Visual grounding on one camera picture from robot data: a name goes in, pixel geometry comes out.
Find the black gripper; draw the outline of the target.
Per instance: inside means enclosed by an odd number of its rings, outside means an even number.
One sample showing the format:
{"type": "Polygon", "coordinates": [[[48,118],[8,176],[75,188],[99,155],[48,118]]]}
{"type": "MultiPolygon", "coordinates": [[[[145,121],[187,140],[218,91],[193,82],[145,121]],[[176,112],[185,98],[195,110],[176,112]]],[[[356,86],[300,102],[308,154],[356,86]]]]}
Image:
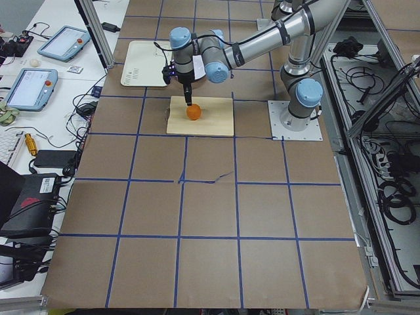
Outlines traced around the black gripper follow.
{"type": "Polygon", "coordinates": [[[178,82],[182,84],[184,99],[187,106],[192,105],[192,84],[197,81],[194,72],[178,73],[178,82]]]}

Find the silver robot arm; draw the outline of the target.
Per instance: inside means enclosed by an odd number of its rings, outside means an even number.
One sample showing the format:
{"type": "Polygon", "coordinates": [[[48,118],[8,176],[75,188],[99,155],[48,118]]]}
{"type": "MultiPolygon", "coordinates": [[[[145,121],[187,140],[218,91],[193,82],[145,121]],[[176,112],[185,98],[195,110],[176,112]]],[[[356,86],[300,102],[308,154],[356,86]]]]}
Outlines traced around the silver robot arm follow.
{"type": "Polygon", "coordinates": [[[191,84],[195,77],[193,58],[200,56],[204,71],[212,83],[224,82],[230,70],[266,54],[278,47],[289,46],[289,56],[281,68],[281,79],[290,101],[281,115],[282,125],[291,130],[303,130],[319,106],[324,90],[308,76],[312,46],[316,33],[339,16],[347,1],[304,1],[284,18],[272,17],[272,23],[239,42],[229,43],[220,30],[192,33],[177,27],[169,35],[173,59],[162,70],[165,83],[171,77],[183,86],[187,106],[192,105],[191,84]]]}

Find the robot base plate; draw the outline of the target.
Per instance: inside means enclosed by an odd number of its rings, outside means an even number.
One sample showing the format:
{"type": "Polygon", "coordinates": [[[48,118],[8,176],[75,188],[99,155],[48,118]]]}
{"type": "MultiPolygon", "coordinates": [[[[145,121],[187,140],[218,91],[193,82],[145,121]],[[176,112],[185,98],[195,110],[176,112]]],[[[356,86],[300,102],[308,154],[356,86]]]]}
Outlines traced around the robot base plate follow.
{"type": "Polygon", "coordinates": [[[316,109],[310,117],[301,119],[292,116],[288,107],[289,101],[268,101],[272,140],[323,141],[316,109]]]}

